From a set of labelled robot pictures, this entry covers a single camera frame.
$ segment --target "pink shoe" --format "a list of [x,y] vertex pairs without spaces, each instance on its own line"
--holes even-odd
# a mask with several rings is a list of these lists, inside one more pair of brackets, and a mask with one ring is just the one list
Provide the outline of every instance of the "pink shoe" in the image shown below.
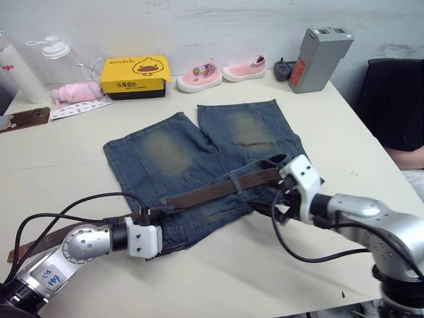
[[227,66],[223,68],[223,77],[227,81],[244,81],[265,76],[265,58],[259,55],[253,63]]
[[196,66],[192,71],[177,79],[177,86],[187,93],[197,93],[204,89],[221,84],[223,76],[215,61]]

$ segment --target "white wall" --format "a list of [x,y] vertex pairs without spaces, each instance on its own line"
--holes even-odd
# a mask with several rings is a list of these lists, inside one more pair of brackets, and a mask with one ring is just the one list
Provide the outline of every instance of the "white wall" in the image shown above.
[[173,75],[211,57],[265,54],[271,68],[297,58],[307,27],[343,25],[356,40],[331,80],[351,104],[368,59],[424,57],[423,21],[422,0],[0,0],[0,29],[25,56],[54,34],[90,60],[164,54]]

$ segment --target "white table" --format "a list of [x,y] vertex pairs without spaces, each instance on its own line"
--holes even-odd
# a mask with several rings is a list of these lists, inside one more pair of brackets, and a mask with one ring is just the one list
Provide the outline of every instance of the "white table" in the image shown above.
[[[87,195],[118,191],[102,146],[183,111],[197,122],[196,105],[275,98],[312,163],[327,181],[323,193],[380,199],[396,211],[424,215],[424,205],[371,133],[329,83],[321,92],[294,94],[271,72],[263,79],[223,83],[184,94],[169,85],[165,98],[116,101],[47,125],[0,134],[0,277],[19,223],[33,213],[58,213]],[[46,102],[37,106],[51,106]],[[19,93],[8,113],[34,108]],[[129,212],[120,197],[91,201],[70,212],[89,218]],[[34,221],[23,242],[50,220]],[[59,222],[61,227],[67,224]],[[290,222],[288,244],[304,256],[358,245],[330,231]],[[189,250],[145,262],[125,251],[82,269],[48,304],[49,317],[277,317],[347,305],[380,296],[369,254],[323,264],[290,257],[269,218],[253,213],[214,232]]]

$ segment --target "duck cartoon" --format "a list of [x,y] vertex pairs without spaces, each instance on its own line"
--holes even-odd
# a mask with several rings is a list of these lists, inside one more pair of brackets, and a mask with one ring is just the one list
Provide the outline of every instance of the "duck cartoon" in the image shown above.
[[145,58],[135,64],[132,71],[134,73],[142,74],[143,76],[151,76],[153,73],[162,71],[163,69],[164,65],[161,61],[154,60],[152,58]]

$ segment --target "jeans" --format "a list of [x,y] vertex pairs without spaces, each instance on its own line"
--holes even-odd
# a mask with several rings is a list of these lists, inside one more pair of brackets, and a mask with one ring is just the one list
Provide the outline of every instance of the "jeans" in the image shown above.
[[[123,191],[148,206],[169,197],[264,168],[282,168],[305,154],[275,100],[240,105],[204,106],[199,128],[183,113],[134,132],[103,147]],[[265,185],[237,191],[160,219],[164,250],[190,247],[214,230],[252,212],[248,201],[270,204],[275,190]],[[131,211],[138,205],[127,200]]]

